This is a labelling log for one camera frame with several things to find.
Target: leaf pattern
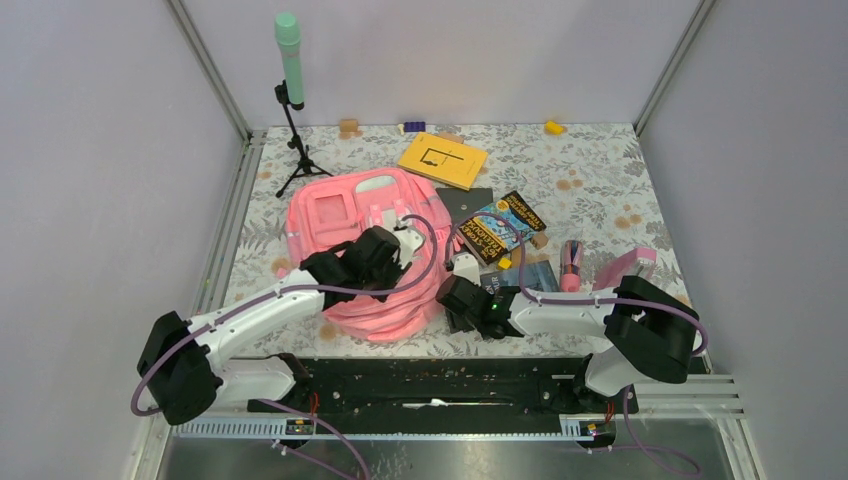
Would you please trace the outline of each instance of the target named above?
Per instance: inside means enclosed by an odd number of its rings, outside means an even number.
[[[414,134],[395,126],[361,127],[363,135],[341,140],[336,127],[304,127],[310,158],[333,174],[392,166]],[[671,295],[686,295],[638,140],[629,124],[567,125],[559,136],[541,125],[438,125],[465,143],[489,152],[486,170],[475,186],[496,196],[519,193],[547,223],[550,242],[529,247],[534,259],[549,259],[559,269],[559,249],[569,238],[582,239],[583,291],[594,274],[636,246],[657,250],[652,281]],[[275,197],[297,164],[286,143],[288,128],[272,128],[262,152],[256,182],[242,226],[225,304],[244,298],[275,280],[276,266],[288,264],[285,218],[292,195],[309,181],[297,179],[282,199]],[[376,344],[342,334],[321,315],[291,321],[249,345],[242,356],[291,352],[301,356],[584,356],[603,350],[600,338],[544,333],[525,338],[483,340],[476,332],[451,335],[444,315],[424,329],[392,344]]]

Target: white wall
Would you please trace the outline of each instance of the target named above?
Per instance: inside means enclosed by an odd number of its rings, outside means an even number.
[[[253,128],[285,123],[274,16],[303,32],[297,122],[630,122],[698,0],[185,0]]]
[[[770,479],[846,478],[848,3],[719,2],[643,136]]]
[[[114,480],[240,140],[163,1],[5,1],[0,65],[0,476]]]

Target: yellow book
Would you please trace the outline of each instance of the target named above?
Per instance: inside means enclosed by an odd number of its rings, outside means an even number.
[[[403,152],[398,166],[452,187],[470,190],[487,156],[488,152],[479,148],[422,132]]]

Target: blue book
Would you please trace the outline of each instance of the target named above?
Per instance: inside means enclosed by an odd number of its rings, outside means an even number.
[[[540,292],[558,292],[559,283],[551,268],[551,262],[530,263],[524,266],[524,282],[527,288]],[[495,293],[500,287],[518,286],[518,267],[499,272],[484,273],[480,275],[480,285],[489,293]]]

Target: book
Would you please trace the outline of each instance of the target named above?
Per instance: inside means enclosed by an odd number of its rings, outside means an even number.
[[[495,199],[491,188],[472,188],[467,192],[458,188],[437,188],[436,194],[445,204],[451,216],[451,223],[454,225]]]
[[[488,156],[479,148],[422,132],[403,152],[398,166],[431,180],[469,190]]]
[[[547,260],[525,265],[524,282],[527,284],[527,288],[531,290],[540,292],[559,291],[554,269],[551,267],[551,262]],[[500,287],[517,287],[518,267],[499,272],[483,273],[480,275],[480,286],[489,293],[495,293]]]
[[[547,228],[545,222],[516,191],[478,210],[500,215],[521,232],[524,242]],[[459,226],[459,236],[484,265],[496,262],[518,246],[518,239],[504,224],[491,217],[475,217]]]

